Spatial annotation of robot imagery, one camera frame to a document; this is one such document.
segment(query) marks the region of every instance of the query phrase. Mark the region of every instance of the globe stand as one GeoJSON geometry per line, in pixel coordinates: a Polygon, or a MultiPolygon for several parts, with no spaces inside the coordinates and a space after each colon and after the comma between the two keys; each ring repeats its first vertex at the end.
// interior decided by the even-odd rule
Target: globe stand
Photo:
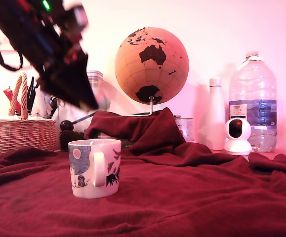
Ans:
{"type": "Polygon", "coordinates": [[[124,115],[124,116],[130,116],[130,117],[147,117],[147,116],[152,115],[152,113],[153,113],[153,99],[154,99],[154,97],[151,96],[151,97],[149,97],[149,99],[151,100],[151,102],[150,102],[151,111],[149,112],[149,114],[147,114],[147,115],[124,115]]]}

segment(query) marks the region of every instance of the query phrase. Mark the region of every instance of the security camera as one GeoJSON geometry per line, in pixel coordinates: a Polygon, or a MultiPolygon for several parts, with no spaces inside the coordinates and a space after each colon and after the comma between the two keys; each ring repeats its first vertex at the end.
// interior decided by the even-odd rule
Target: security camera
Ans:
{"type": "Polygon", "coordinates": [[[224,150],[232,155],[249,155],[252,150],[247,139],[251,135],[251,126],[244,118],[232,118],[225,124],[226,137],[228,141],[224,145],[224,150]]]}

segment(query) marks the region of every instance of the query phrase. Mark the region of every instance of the green led light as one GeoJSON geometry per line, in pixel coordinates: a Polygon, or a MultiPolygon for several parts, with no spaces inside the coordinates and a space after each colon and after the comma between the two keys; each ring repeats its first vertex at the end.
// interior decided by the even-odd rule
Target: green led light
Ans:
{"type": "Polygon", "coordinates": [[[43,1],[44,7],[47,11],[50,11],[50,6],[46,0],[43,1]]]}

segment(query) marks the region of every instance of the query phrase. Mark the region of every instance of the plastic water bottle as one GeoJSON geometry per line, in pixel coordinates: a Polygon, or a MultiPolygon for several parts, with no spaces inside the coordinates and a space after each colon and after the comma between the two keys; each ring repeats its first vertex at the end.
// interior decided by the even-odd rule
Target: plastic water bottle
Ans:
{"type": "Polygon", "coordinates": [[[277,82],[258,56],[246,54],[230,81],[230,118],[245,118],[251,125],[248,139],[255,152],[271,152],[277,143],[277,82]]]}
{"type": "Polygon", "coordinates": [[[206,146],[223,150],[225,144],[225,104],[220,78],[210,79],[210,98],[206,110],[206,146]]]}

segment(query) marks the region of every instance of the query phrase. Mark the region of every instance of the red fabric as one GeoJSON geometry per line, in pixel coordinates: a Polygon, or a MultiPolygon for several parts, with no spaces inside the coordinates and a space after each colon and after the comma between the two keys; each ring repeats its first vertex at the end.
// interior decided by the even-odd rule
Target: red fabric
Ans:
{"type": "Polygon", "coordinates": [[[122,150],[119,191],[74,197],[68,153],[1,155],[0,237],[286,237],[285,155],[248,162],[185,143],[169,109],[99,112],[86,136],[100,130],[136,141],[122,150]]]}

